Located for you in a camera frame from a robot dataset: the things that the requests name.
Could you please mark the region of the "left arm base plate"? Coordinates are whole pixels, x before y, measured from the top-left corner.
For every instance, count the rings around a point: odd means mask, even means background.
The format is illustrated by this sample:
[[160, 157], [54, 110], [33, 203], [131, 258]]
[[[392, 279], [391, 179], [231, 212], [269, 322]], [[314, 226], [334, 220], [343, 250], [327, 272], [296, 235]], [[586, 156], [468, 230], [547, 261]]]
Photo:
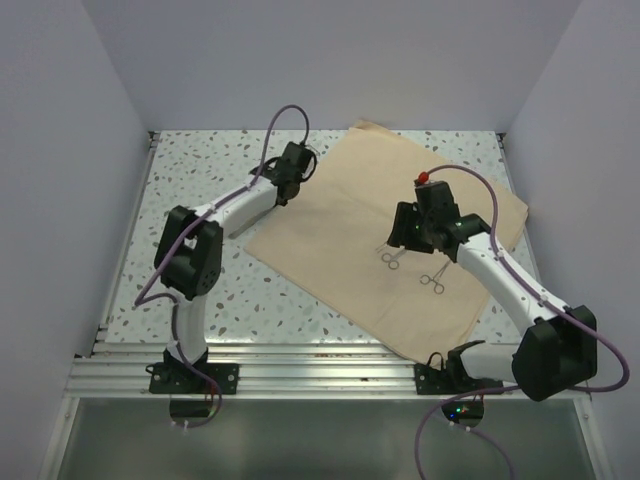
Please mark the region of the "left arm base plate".
[[209, 363], [203, 355], [191, 367], [165, 351], [163, 360], [149, 364], [145, 372], [150, 375], [148, 391], [151, 394], [189, 395], [221, 393], [234, 395], [240, 378], [237, 363]]

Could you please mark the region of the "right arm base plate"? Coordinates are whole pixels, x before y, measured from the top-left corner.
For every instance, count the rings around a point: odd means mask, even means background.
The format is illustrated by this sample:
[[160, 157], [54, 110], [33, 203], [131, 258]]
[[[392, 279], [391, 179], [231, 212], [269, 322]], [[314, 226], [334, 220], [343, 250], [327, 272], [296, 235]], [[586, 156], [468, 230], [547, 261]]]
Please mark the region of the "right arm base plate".
[[415, 390], [418, 395], [457, 395], [476, 390], [501, 388], [501, 381], [490, 379], [454, 379], [448, 372], [441, 353], [432, 353], [426, 364], [413, 365]]

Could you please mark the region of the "steel scissors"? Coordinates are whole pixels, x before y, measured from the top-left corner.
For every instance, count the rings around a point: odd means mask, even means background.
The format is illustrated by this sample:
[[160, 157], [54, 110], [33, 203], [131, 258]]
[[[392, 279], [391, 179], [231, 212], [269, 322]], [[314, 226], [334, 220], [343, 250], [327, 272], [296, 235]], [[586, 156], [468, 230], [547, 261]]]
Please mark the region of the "steel scissors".
[[400, 267], [400, 258], [406, 253], [404, 248], [396, 252], [385, 252], [381, 255], [381, 261], [386, 264], [390, 270], [397, 270]]

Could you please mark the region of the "beige cloth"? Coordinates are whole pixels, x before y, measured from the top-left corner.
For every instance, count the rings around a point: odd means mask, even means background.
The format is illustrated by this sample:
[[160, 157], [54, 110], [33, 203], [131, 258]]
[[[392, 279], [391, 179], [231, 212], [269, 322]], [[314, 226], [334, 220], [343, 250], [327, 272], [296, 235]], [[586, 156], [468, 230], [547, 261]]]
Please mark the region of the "beige cloth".
[[361, 121], [246, 250], [400, 356], [424, 362], [445, 353], [471, 338], [489, 295], [442, 253], [388, 245], [396, 207], [415, 201], [423, 172], [449, 185], [462, 214], [495, 224], [503, 246], [518, 243], [528, 208], [507, 188]]

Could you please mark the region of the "metal tray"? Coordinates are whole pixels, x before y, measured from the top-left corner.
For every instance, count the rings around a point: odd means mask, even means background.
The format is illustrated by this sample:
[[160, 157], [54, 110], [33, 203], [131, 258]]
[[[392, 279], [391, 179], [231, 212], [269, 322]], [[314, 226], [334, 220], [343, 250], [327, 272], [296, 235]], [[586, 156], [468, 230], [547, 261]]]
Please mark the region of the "metal tray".
[[265, 216], [270, 214], [269, 211], [261, 212], [260, 214], [254, 216], [251, 219], [246, 220], [243, 224], [241, 224], [236, 230], [228, 233], [226, 235], [229, 239], [236, 239], [241, 236], [245, 231], [253, 228], [258, 222], [260, 222]]

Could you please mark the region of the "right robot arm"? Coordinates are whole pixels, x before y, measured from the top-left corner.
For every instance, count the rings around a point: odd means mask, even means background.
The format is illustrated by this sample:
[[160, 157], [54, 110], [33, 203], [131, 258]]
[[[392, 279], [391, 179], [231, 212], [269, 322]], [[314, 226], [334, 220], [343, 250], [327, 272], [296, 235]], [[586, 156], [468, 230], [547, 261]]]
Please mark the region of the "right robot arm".
[[468, 392], [513, 383], [542, 401], [587, 381], [597, 372], [594, 314], [571, 307], [520, 267], [506, 267], [508, 252], [478, 215], [461, 215], [444, 181], [415, 183], [416, 200], [397, 205], [388, 245], [440, 252], [478, 280], [516, 326], [516, 344], [467, 342], [443, 363], [451, 389]]

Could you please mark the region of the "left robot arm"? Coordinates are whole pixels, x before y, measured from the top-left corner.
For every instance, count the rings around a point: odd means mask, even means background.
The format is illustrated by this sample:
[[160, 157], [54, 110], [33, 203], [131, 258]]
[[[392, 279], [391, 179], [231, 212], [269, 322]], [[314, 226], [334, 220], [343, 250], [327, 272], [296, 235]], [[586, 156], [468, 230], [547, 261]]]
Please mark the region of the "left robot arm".
[[207, 383], [204, 314], [207, 296], [222, 273], [224, 241], [287, 205], [317, 164], [307, 145], [290, 142], [281, 155], [251, 170], [241, 186], [207, 204], [170, 210], [154, 267], [175, 302], [166, 352], [178, 362], [172, 379], [185, 392], [197, 392]]

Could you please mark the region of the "steel forceps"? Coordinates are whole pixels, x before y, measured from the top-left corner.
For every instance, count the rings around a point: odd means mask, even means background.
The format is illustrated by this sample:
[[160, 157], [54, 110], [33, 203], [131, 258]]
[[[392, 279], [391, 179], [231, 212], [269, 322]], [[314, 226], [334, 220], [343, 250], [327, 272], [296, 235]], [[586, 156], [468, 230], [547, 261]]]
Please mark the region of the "steel forceps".
[[420, 277], [420, 283], [424, 286], [430, 286], [434, 294], [442, 295], [445, 291], [442, 277], [450, 264], [451, 261], [448, 260], [436, 272], [423, 274]]

